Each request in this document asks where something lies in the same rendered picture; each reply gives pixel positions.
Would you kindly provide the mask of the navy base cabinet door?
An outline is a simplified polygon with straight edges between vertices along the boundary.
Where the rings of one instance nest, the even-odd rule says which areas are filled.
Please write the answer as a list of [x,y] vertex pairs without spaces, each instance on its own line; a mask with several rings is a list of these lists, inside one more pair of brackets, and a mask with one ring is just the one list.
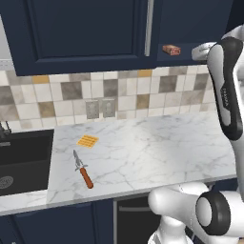
[[25,244],[95,244],[88,203],[17,213],[13,219]]

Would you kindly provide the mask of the black sink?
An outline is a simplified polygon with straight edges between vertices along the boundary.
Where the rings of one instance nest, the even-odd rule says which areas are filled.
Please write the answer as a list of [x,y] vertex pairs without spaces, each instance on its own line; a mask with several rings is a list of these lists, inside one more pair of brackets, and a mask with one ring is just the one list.
[[48,188],[53,134],[15,132],[0,139],[0,196]]

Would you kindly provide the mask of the brown bar soap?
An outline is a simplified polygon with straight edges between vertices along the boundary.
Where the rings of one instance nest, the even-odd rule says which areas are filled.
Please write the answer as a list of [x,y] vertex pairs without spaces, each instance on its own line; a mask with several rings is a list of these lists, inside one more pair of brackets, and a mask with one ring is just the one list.
[[179,55],[181,53],[181,49],[175,45],[164,45],[162,50],[168,55]]

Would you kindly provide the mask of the grey wall socket plate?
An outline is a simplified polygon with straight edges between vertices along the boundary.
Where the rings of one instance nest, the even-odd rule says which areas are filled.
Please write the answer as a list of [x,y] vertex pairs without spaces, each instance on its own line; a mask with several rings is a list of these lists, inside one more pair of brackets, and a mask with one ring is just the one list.
[[104,117],[115,117],[115,101],[113,99],[105,99],[102,103]]
[[96,119],[99,117],[99,102],[97,100],[88,101],[86,103],[86,113],[88,119]]

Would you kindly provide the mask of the black dishwasher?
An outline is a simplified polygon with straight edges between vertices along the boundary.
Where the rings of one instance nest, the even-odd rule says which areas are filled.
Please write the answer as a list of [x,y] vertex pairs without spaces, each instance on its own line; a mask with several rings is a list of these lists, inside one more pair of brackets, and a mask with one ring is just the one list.
[[152,210],[143,213],[119,212],[119,206],[149,207],[148,194],[117,197],[113,201],[114,244],[148,244],[149,238],[159,226],[161,216]]

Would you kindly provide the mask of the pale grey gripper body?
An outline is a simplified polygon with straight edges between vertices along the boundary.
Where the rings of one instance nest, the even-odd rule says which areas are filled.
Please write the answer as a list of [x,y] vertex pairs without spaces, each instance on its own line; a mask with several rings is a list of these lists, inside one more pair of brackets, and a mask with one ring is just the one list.
[[207,42],[200,44],[199,46],[192,49],[192,60],[194,61],[207,61],[208,59],[214,58],[214,52],[212,47],[215,42]]

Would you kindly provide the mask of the dark tap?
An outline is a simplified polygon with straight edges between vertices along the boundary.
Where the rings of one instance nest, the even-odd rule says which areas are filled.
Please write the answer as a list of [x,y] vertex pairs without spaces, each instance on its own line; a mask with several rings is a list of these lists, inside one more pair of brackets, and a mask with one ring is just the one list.
[[11,129],[8,122],[6,122],[6,126],[7,127],[4,128],[0,122],[0,139],[7,139],[11,134]]

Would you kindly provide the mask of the yellow waffle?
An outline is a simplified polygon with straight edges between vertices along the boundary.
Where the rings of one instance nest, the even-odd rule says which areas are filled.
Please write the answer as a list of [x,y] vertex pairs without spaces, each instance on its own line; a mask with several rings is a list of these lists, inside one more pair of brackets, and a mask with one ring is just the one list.
[[77,142],[76,144],[78,146],[86,147],[86,148],[92,148],[95,143],[98,141],[98,137],[84,134]]

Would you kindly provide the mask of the navy wall cabinet door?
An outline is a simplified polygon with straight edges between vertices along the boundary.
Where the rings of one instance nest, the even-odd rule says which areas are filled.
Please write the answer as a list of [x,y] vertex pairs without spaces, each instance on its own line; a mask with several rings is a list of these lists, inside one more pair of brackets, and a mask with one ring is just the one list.
[[0,0],[19,76],[124,71],[153,65],[145,56],[148,0]]
[[[157,66],[197,65],[192,49],[218,41],[228,30],[236,0],[163,0]],[[181,49],[179,55],[163,52],[164,45]]]

